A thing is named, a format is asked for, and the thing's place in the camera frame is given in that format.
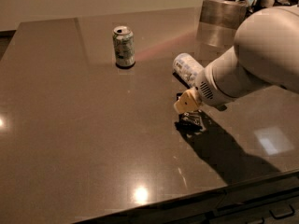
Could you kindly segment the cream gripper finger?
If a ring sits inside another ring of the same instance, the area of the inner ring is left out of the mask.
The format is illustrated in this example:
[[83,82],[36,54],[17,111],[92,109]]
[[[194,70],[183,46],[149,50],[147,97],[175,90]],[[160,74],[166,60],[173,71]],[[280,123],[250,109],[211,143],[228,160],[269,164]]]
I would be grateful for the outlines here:
[[174,108],[178,114],[183,114],[187,111],[188,105],[186,104],[185,101],[177,100],[174,103]]

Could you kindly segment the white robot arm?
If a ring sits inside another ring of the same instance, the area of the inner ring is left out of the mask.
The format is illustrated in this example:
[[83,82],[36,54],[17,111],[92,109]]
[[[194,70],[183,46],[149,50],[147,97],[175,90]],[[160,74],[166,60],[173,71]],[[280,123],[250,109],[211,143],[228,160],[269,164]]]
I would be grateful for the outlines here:
[[234,44],[204,67],[181,53],[173,70],[188,89],[174,103],[177,113],[206,104],[225,105],[270,85],[299,92],[299,6],[262,9],[241,23]]

